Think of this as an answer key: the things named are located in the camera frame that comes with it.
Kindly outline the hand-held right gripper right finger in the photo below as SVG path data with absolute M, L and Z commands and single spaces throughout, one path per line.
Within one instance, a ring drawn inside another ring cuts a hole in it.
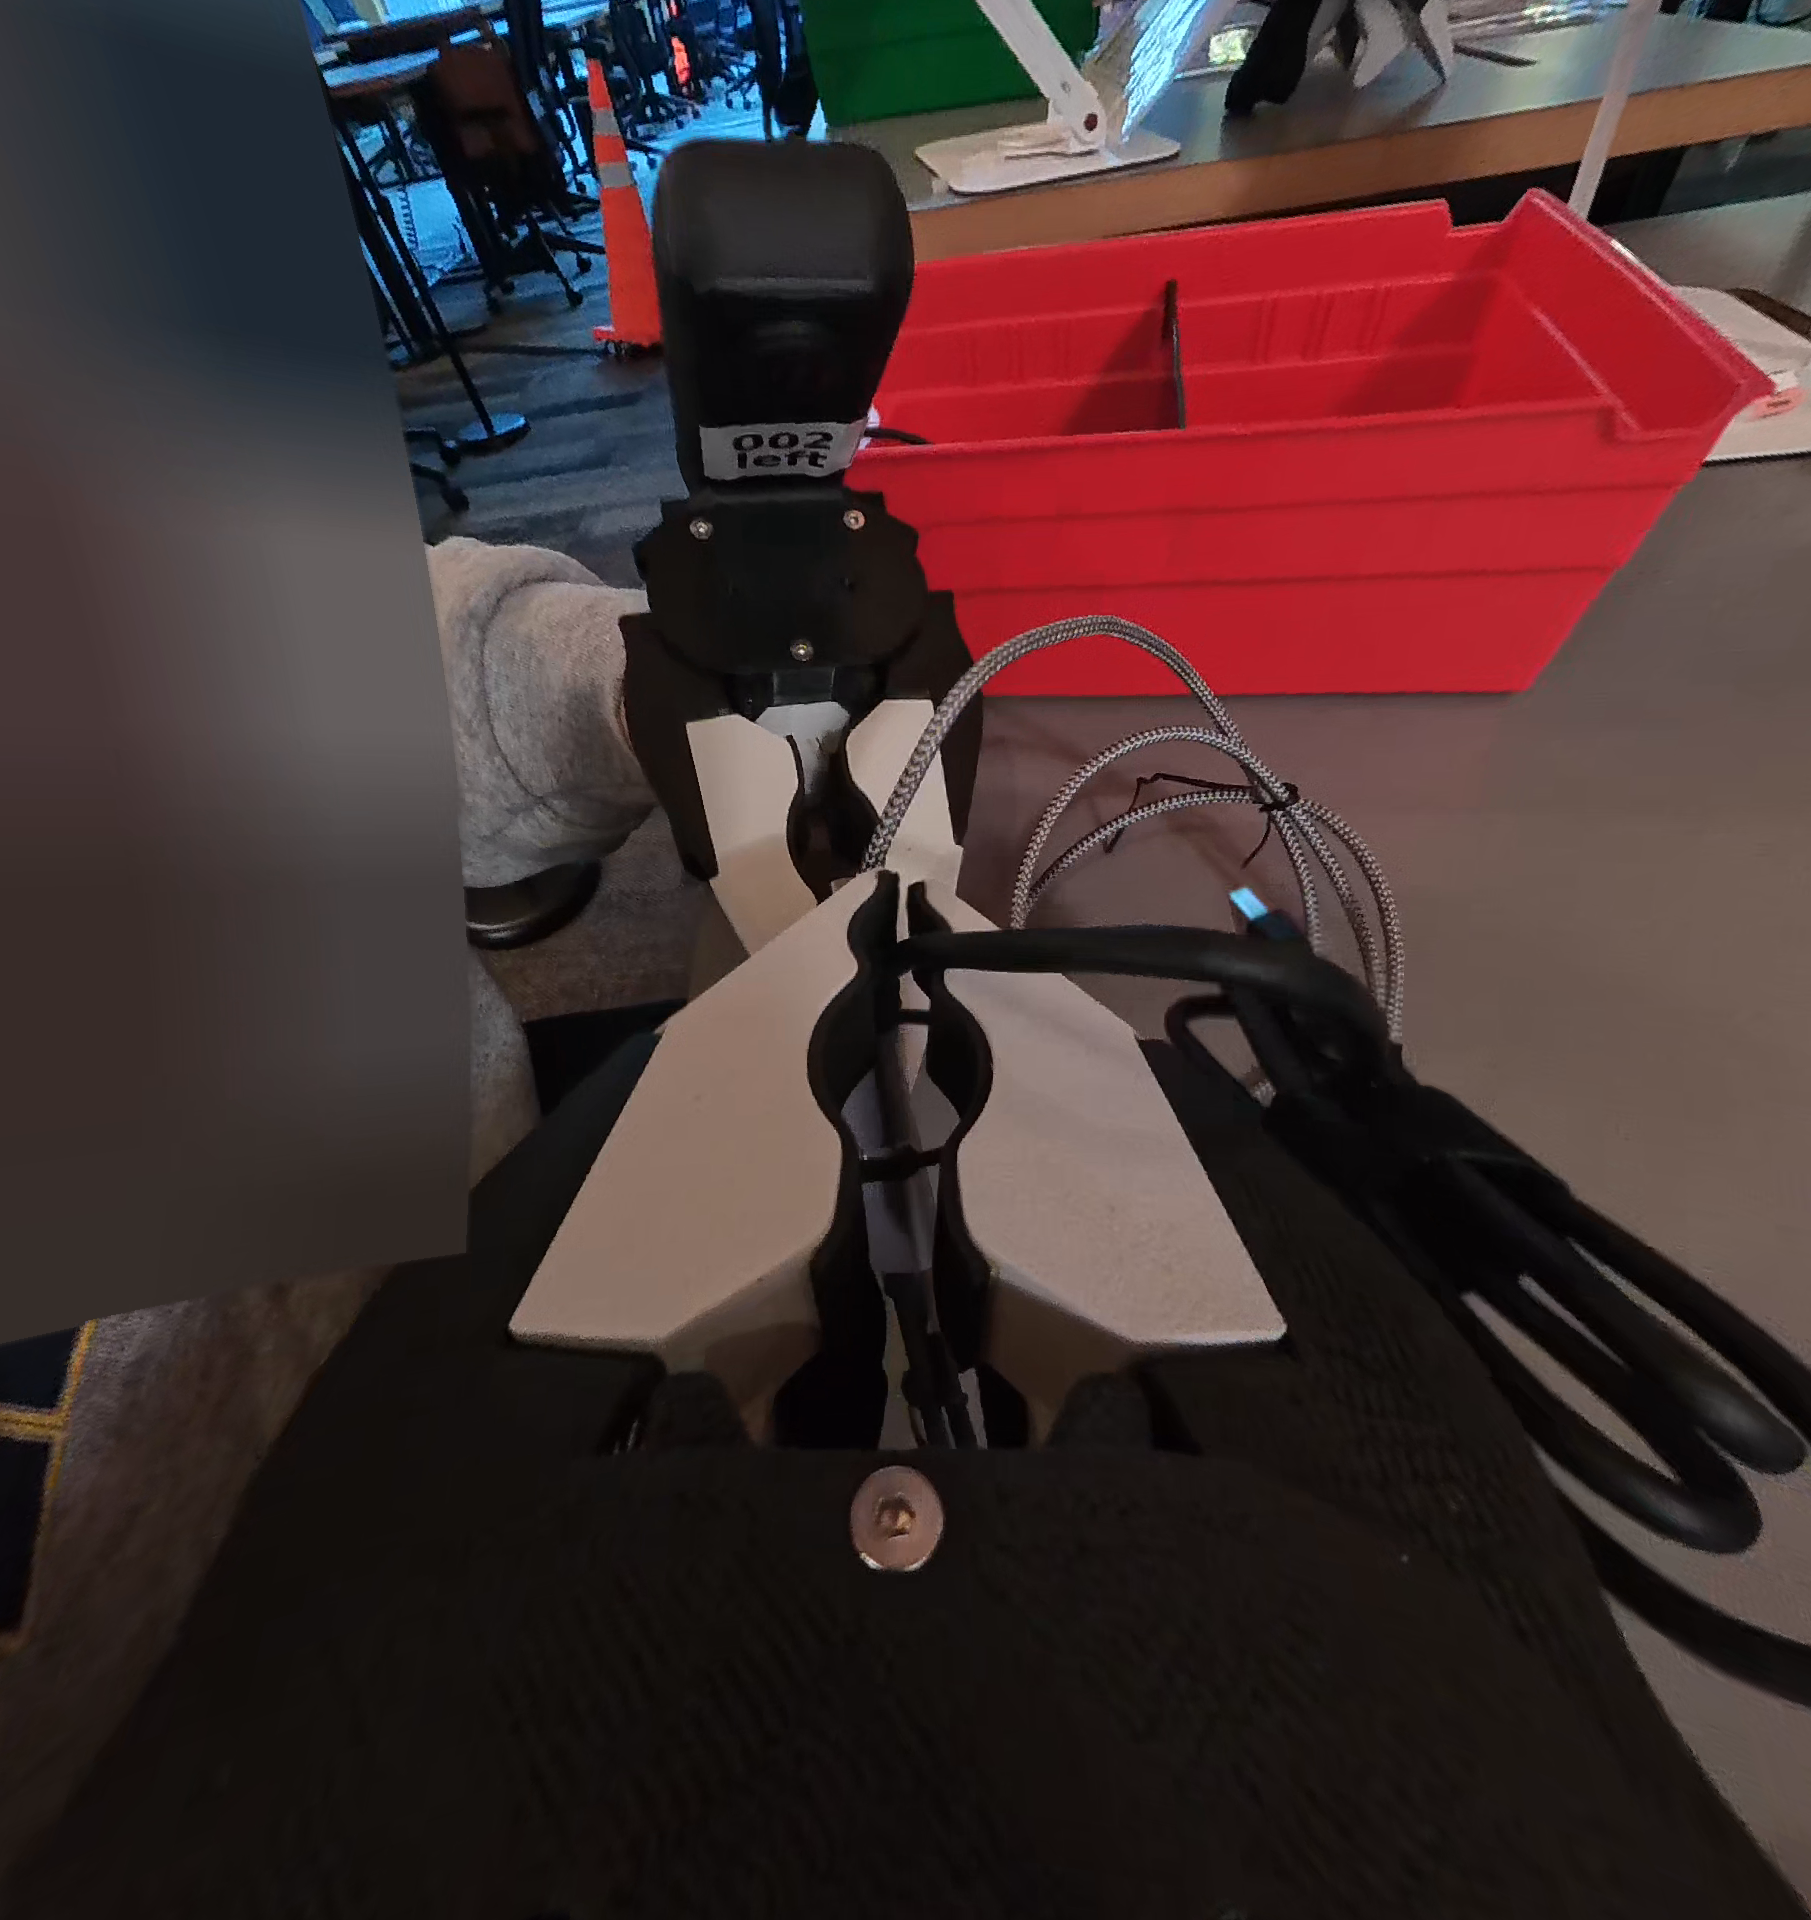
M 931 1290 L 988 1444 L 1139 1361 L 1278 1348 L 1285 1318 L 1144 1043 L 1061 972 L 918 963 Z

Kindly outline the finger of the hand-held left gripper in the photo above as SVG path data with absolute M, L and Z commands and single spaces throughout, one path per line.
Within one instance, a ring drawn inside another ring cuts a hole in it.
M 871 804 L 873 813 L 884 815 L 891 801 L 933 717 L 933 701 L 887 699 L 845 733 L 845 773 L 854 793 Z M 951 820 L 941 749 L 918 782 L 884 866 L 904 884 L 924 881 L 947 894 L 959 891 L 962 843 Z
M 717 857 L 711 891 L 747 956 L 811 916 L 822 894 L 802 876 L 792 823 L 806 801 L 800 743 L 740 717 L 692 725 L 692 753 Z

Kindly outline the black white device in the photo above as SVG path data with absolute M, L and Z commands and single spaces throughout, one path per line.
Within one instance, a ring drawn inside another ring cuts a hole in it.
M 1225 117 L 1288 104 L 1324 54 L 1366 91 L 1406 54 L 1448 84 L 1456 46 L 1446 2 L 1274 2 L 1229 82 Z

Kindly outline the white articulated stand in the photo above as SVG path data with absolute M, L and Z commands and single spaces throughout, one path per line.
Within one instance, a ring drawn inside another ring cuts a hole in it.
M 918 161 L 945 190 L 981 198 L 1181 156 L 1181 142 L 1149 122 L 1219 4 L 1120 4 L 1088 60 L 1066 52 L 1036 2 L 984 2 L 979 10 L 1038 89 L 1046 117 L 921 145 Z

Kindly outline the wooden high table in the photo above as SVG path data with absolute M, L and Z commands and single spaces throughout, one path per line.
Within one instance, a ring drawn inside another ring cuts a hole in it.
M 467 455 L 482 457 L 521 445 L 530 433 L 530 422 L 518 414 L 496 411 L 484 400 L 465 364 L 460 337 L 444 322 L 413 245 L 394 206 L 386 201 L 386 193 L 377 184 L 372 164 L 356 134 L 359 123 L 369 123 L 378 112 L 411 97 L 431 74 L 433 64 L 435 54 L 419 52 L 331 66 L 321 70 L 321 82 L 381 320 L 392 330 L 392 339 L 411 364 L 448 364 L 472 409 L 469 426 L 455 437 L 438 435 L 435 441 L 440 475 L 449 477 Z

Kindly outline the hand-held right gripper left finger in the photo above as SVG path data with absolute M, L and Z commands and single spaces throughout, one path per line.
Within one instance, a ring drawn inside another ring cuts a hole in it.
M 661 1030 L 511 1316 L 518 1342 L 709 1375 L 786 1446 L 879 1446 L 880 1136 L 860 1092 L 895 1035 L 898 916 L 898 876 L 860 876 Z

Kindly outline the red plastic bin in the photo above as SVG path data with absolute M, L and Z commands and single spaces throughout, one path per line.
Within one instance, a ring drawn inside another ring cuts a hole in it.
M 1113 614 L 1237 697 L 1507 693 L 1770 390 L 1548 195 L 1385 205 L 921 265 L 854 483 L 979 658 Z

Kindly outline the brown office chair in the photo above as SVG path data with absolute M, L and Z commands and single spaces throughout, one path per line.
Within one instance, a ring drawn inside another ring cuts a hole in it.
M 449 43 L 419 107 L 476 248 L 488 310 L 499 314 L 525 275 L 552 275 L 580 310 L 584 295 L 559 254 L 591 264 L 596 248 L 566 226 L 575 197 L 509 54 L 496 40 Z

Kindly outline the orange traffic cone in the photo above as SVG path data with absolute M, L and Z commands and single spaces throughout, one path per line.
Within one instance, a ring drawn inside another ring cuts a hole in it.
M 600 165 L 610 301 L 610 320 L 598 328 L 598 340 L 620 355 L 654 354 L 661 348 L 661 314 L 651 227 L 603 64 L 598 58 L 587 60 L 587 85 L 594 156 Z

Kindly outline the black twist tie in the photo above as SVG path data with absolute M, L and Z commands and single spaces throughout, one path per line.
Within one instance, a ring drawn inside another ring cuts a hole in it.
M 1276 838 L 1278 823 L 1284 820 L 1299 804 L 1299 787 L 1280 780 L 1278 786 L 1253 780 L 1212 780 L 1194 775 L 1153 773 L 1134 780 L 1132 815 L 1139 823 L 1153 815 L 1156 820 L 1175 813 L 1199 813 L 1203 809 L 1250 809 L 1262 818 L 1258 839 L 1237 858 L 1237 870 L 1249 872 L 1266 851 Z

